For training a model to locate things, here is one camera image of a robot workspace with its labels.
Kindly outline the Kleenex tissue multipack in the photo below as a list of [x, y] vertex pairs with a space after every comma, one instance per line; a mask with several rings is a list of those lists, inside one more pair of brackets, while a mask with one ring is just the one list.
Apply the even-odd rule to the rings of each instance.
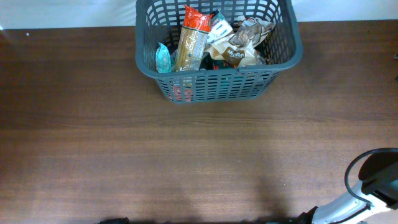
[[219, 40], [233, 33], [233, 28], [231, 27], [229, 22], [226, 21], [226, 18], [219, 10], [213, 11], [210, 15], [212, 16], [211, 30], [208, 34], [208, 39], [206, 41], [204, 51], [208, 49], [210, 47], [210, 44], [212, 44], [216, 40]]

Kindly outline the beige brown snack pouch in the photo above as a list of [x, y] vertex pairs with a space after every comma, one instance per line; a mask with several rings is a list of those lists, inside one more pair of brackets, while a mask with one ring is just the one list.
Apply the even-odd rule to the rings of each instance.
[[234, 33], [235, 36], [229, 42], [240, 47], [245, 47], [252, 42], [255, 48], [271, 33], [275, 23], [256, 17], [239, 16], [238, 25], [239, 29]]
[[234, 36], [235, 34], [230, 34], [227, 35], [226, 37], [216, 40], [215, 42], [210, 44], [210, 47], [206, 49], [205, 52], [208, 52], [213, 60], [224, 60], [223, 53], [226, 51], [228, 47], [233, 46], [229, 41]]

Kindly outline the mint green snack wrapper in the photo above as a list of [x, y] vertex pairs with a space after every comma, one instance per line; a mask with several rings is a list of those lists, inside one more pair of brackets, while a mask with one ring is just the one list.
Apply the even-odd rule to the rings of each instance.
[[168, 48], [159, 42], [155, 54], [156, 69], [159, 73], [170, 73], [172, 71], [171, 56]]

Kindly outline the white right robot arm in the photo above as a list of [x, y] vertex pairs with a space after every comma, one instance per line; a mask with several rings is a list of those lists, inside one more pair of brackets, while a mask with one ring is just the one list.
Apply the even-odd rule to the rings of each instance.
[[[351, 187], [349, 174], [364, 157], [367, 159], [359, 170], [358, 181]], [[360, 154], [346, 168], [344, 182], [346, 193], [300, 214], [293, 223], [361, 223], [378, 213], [397, 210], [397, 149], [379, 148]]]

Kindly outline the orange spaghetti pasta package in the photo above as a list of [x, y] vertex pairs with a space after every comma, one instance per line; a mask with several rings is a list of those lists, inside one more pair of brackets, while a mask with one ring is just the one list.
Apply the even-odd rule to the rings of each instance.
[[211, 15], [202, 14], [195, 8], [185, 5], [185, 18], [175, 54], [173, 72], [200, 69], [201, 58], [211, 30], [211, 19]]

